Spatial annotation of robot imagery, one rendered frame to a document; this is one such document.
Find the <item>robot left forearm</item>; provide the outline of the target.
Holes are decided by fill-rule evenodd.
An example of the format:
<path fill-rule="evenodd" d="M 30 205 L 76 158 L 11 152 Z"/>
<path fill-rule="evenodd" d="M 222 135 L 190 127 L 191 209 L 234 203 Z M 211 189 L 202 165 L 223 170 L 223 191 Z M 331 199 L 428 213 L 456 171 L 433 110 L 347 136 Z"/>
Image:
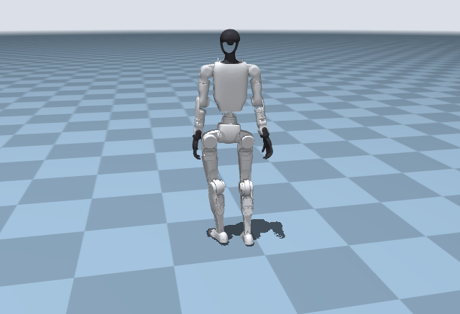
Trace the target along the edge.
<path fill-rule="evenodd" d="M 197 97 L 195 100 L 195 122 L 194 122 L 195 129 L 193 130 L 194 135 L 196 135 L 197 130 L 201 130 L 202 132 L 201 136 L 203 135 L 205 115 L 206 115 L 206 110 L 203 108 L 199 108 L 199 97 Z"/>

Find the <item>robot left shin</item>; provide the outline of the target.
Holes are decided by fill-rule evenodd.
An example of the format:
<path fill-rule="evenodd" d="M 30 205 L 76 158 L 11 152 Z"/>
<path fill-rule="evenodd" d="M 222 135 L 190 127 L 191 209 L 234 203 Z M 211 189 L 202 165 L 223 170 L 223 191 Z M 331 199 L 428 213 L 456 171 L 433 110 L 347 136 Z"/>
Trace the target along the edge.
<path fill-rule="evenodd" d="M 211 205 L 211 210 L 214 215 L 216 232 L 220 234 L 221 230 L 224 232 L 224 195 L 217 195 L 216 185 L 214 184 L 214 182 L 210 182 L 208 184 L 208 196 Z"/>

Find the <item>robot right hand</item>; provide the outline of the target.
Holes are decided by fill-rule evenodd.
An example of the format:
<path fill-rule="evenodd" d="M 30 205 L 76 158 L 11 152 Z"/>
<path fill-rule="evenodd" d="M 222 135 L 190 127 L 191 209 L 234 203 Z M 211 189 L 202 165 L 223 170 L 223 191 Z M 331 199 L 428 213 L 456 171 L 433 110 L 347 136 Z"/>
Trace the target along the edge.
<path fill-rule="evenodd" d="M 272 142 L 270 141 L 270 138 L 268 137 L 270 134 L 268 133 L 268 130 L 266 127 L 262 128 L 262 133 L 263 135 L 260 135 L 261 138 L 263 138 L 264 146 L 262 149 L 262 152 L 264 152 L 266 148 L 266 155 L 263 157 L 263 159 L 268 159 L 271 157 L 273 150 L 272 150 Z"/>

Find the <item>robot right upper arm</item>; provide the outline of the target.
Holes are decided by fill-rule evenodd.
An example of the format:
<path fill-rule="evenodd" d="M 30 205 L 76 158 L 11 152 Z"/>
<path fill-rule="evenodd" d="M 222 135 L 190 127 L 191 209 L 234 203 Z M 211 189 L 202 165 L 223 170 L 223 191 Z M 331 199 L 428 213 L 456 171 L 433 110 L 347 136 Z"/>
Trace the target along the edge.
<path fill-rule="evenodd" d="M 250 83 L 253 96 L 251 97 L 252 106 L 262 106 L 262 81 L 261 71 L 258 66 L 247 64 L 249 69 Z"/>

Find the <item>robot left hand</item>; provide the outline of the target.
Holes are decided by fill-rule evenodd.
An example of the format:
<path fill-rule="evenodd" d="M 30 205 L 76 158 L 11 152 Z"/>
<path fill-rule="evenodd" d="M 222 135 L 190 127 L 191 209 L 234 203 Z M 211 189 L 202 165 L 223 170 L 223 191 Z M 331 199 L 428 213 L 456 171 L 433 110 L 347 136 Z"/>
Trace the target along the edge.
<path fill-rule="evenodd" d="M 200 160 L 200 156 L 197 155 L 196 150 L 198 150 L 198 140 L 201 139 L 201 130 L 197 130 L 195 132 L 195 135 L 193 135 L 193 154 L 194 157 L 198 160 Z"/>

